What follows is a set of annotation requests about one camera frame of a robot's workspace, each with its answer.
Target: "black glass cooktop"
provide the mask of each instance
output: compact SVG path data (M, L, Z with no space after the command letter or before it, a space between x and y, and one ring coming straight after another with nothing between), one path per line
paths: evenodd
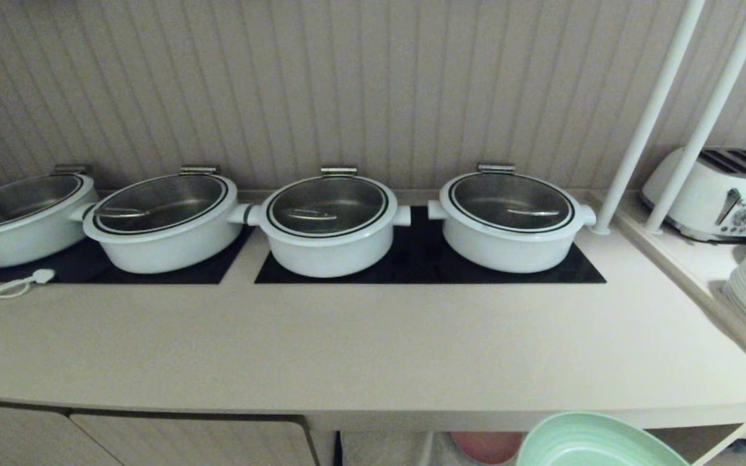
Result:
M113 266L100 243L86 238L45 259L0 269L0 282L29 277L36 269L54 269L56 283L217 284L231 267L252 230L253 227L244 227L236 241L204 262L162 274L121 271Z
M427 207L411 207L412 225L394 229L385 257L364 271L338 278L310 278L287 271L270 253L255 283L606 283L577 245L559 265L535 274L509 274L470 262L442 235L442 221L427 220Z

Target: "cabinet door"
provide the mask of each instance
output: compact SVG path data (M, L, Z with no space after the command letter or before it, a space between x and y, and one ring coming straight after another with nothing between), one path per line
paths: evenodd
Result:
M107 416L72 421L125 466L316 466L303 419L290 416Z
M0 466L121 466L70 419L0 406Z

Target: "pot lid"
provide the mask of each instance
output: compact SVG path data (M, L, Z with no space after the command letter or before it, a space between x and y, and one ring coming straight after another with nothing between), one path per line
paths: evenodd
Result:
M0 225L50 209L71 197L83 185L74 175L29 178L0 188Z
M571 221L566 195L548 183L511 172L481 172L463 177L449 195L460 212L490 227L517 232L556 230Z
M204 215L220 204L229 189L218 177L181 174L153 178L123 189L94 212L100 230L137 235L166 230Z
M267 220L294 236L341 236L373 224L387 206L387 195L374 183L352 176L326 176L279 192L267 208Z

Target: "pink object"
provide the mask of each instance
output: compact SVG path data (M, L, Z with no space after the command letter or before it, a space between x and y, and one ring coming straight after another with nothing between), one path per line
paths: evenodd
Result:
M450 432L453 443L471 460L503 464L517 454L522 432Z

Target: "mint green bowl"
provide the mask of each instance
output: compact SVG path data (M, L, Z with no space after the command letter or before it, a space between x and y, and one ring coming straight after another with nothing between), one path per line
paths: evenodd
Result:
M689 466L648 432L610 416L551 416L527 435L517 466Z

